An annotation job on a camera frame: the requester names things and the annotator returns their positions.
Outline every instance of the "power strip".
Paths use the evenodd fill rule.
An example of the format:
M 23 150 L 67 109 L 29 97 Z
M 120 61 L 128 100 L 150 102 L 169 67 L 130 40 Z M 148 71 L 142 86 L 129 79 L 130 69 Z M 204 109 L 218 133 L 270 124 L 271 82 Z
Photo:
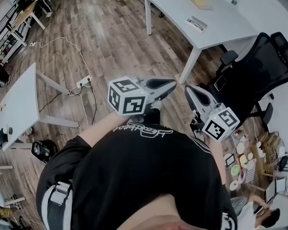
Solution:
M 83 78 L 82 80 L 77 82 L 77 88 L 80 89 L 84 85 L 87 87 L 90 87 L 91 86 L 90 82 L 92 82 L 92 77 L 90 75 L 87 75 L 85 78 Z

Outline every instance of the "office chair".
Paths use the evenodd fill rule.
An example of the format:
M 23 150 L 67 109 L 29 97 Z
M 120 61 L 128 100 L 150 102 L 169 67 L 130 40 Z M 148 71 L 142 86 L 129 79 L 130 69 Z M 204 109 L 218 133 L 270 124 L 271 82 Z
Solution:
M 288 42 L 280 33 L 268 36 L 260 33 L 248 52 L 240 61 L 236 52 L 226 52 L 221 57 L 221 66 L 216 77 L 206 86 L 219 103 L 230 107 L 240 123 L 250 116 L 254 105 L 274 88 L 288 82 Z M 220 78 L 224 86 L 215 87 Z M 272 116 L 270 104 L 265 113 L 258 113 L 267 124 Z
M 260 33 L 248 54 L 228 51 L 221 57 L 216 77 L 207 85 L 186 86 L 185 94 L 195 113 L 191 128 L 215 140 L 228 137 L 249 116 L 260 116 L 267 125 L 273 107 L 251 114 L 258 101 L 288 82 L 288 42 L 280 33 Z

